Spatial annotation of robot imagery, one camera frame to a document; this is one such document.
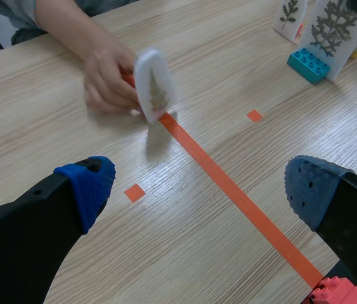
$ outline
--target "red object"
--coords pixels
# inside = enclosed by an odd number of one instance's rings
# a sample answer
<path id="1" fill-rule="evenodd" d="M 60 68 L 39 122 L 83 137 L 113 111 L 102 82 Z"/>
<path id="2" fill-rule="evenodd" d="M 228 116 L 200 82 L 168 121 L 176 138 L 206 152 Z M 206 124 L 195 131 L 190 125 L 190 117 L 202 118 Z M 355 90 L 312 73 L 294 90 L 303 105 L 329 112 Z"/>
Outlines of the red object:
<path id="1" fill-rule="evenodd" d="M 142 190 L 142 188 L 140 188 L 139 185 L 134 184 L 133 186 L 131 186 L 128 190 L 125 191 L 126 196 L 132 201 L 132 203 L 137 202 L 143 195 L 146 194 L 146 192 L 144 192 Z"/>
<path id="2" fill-rule="evenodd" d="M 126 75 L 122 74 L 122 79 L 125 80 L 128 84 L 130 84 L 132 87 L 136 88 L 134 84 L 134 78 L 132 74 Z"/>
<path id="3" fill-rule="evenodd" d="M 302 304 L 357 304 L 357 287 L 349 279 L 327 277 L 318 286 Z"/>
<path id="4" fill-rule="evenodd" d="M 301 23 L 301 25 L 299 26 L 298 32 L 297 32 L 297 36 L 299 36 L 301 34 L 302 28 L 304 27 L 304 24 Z"/>
<path id="5" fill-rule="evenodd" d="M 247 114 L 247 116 L 253 121 L 253 122 L 258 122 L 260 119 L 263 118 L 259 112 L 256 110 L 253 110 Z"/>

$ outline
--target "plant silhouette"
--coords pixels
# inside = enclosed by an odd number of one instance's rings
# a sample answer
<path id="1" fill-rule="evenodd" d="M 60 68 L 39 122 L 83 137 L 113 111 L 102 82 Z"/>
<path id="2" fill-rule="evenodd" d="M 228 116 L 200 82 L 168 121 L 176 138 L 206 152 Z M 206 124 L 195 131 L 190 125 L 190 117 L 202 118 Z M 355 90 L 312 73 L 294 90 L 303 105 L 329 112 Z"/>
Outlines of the plant silhouette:
<path id="1" fill-rule="evenodd" d="M 338 0 L 337 4 L 329 1 L 326 5 L 326 17 L 319 17 L 316 20 L 316 26 L 312 25 L 312 36 L 314 46 L 320 46 L 326 57 L 334 57 L 332 52 L 337 52 L 336 47 L 339 47 L 343 41 L 351 40 L 348 27 L 355 26 L 357 16 L 354 16 L 351 11 L 342 9 L 343 0 Z"/>
<path id="2" fill-rule="evenodd" d="M 285 5 L 282 6 L 282 11 L 284 12 L 286 18 L 284 18 L 284 17 L 280 18 L 280 21 L 284 23 L 284 25 L 282 26 L 281 29 L 284 28 L 284 26 L 285 26 L 285 24 L 287 24 L 287 22 L 290 22 L 290 23 L 295 22 L 295 18 L 292 17 L 292 14 L 294 14 L 298 11 L 297 3 L 298 3 L 298 0 L 290 0 L 290 2 L 288 2 L 288 9 Z"/>

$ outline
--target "teal lego block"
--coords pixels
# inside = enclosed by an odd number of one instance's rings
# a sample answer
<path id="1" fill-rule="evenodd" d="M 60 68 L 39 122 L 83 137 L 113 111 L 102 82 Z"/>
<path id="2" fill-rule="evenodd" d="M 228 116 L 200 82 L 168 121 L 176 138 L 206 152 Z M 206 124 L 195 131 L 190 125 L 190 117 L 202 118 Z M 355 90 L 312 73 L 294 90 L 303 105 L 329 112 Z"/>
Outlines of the teal lego block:
<path id="1" fill-rule="evenodd" d="M 327 64 L 315 57 L 314 54 L 308 52 L 307 49 L 301 49 L 292 53 L 287 63 L 307 81 L 312 83 L 324 79 L 330 70 Z"/>

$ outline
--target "hand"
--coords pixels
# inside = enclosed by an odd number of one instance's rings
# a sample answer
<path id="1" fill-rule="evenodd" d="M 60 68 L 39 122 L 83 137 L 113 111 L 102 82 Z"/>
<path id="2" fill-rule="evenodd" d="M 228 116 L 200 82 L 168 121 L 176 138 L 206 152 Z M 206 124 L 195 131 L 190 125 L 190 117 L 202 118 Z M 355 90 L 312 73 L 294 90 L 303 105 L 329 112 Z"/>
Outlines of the hand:
<path id="1" fill-rule="evenodd" d="M 136 90 L 121 76 L 132 73 L 133 63 L 131 50 L 113 37 L 98 40 L 85 64 L 87 107 L 104 114 L 140 111 Z"/>

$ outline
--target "white card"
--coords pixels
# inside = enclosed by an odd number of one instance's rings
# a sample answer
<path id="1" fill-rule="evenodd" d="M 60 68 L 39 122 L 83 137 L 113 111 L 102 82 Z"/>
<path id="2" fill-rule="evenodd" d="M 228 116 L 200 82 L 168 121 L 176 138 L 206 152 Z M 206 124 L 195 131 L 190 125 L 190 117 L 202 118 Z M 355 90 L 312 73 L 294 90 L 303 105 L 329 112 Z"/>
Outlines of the white card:
<path id="1" fill-rule="evenodd" d="M 275 16 L 273 29 L 289 41 L 294 41 L 304 19 L 308 0 L 282 0 Z"/>
<path id="2" fill-rule="evenodd" d="M 330 81 L 357 46 L 357 14 L 343 7 L 343 0 L 317 0 L 299 44 L 330 67 Z"/>
<path id="3" fill-rule="evenodd" d="M 175 102 L 168 64 L 158 49 L 151 47 L 141 52 L 134 66 L 134 81 L 147 121 L 156 122 Z"/>

